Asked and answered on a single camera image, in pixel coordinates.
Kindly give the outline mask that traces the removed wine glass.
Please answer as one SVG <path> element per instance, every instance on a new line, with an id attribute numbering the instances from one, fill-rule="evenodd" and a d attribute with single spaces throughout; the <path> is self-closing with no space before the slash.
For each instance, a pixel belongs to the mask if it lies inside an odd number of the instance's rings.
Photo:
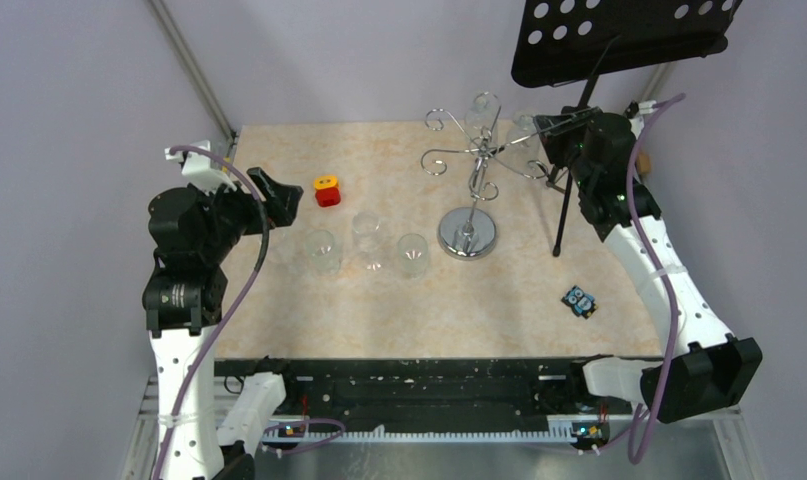
<path id="1" fill-rule="evenodd" d="M 378 272 L 383 268 L 382 230 L 378 215 L 370 211 L 356 214 L 351 223 L 353 246 L 361 268 Z"/>
<path id="2" fill-rule="evenodd" d="M 342 250 L 332 232 L 312 230 L 307 234 L 303 246 L 309 266 L 314 273 L 335 275 L 340 271 Z"/>

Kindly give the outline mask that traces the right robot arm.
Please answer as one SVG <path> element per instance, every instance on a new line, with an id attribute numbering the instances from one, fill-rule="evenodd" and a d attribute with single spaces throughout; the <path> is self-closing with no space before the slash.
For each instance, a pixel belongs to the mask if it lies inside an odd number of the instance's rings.
<path id="1" fill-rule="evenodd" d="M 663 353 L 658 361 L 609 355 L 575 361 L 565 397 L 579 412 L 611 397 L 642 404 L 669 424 L 733 407 L 763 359 L 755 339 L 734 335 L 708 305 L 637 177 L 641 143 L 672 104 L 634 103 L 623 114 L 566 107 L 534 118 L 550 163 L 569 170 L 583 217 L 632 281 Z"/>

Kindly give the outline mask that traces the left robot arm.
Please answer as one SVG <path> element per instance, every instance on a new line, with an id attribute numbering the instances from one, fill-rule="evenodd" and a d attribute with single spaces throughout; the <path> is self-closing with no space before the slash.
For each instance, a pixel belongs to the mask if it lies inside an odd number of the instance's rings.
<path id="1" fill-rule="evenodd" d="M 304 194 L 259 167 L 206 192 L 171 188 L 149 206 L 156 243 L 142 305 L 158 380 L 158 447 L 154 479 L 214 479 L 227 464 L 216 433 L 214 346 L 233 314 L 223 307 L 228 280 L 221 265 L 239 240 L 261 247 L 240 291 L 246 296 L 267 256 L 270 233 L 289 227 Z"/>

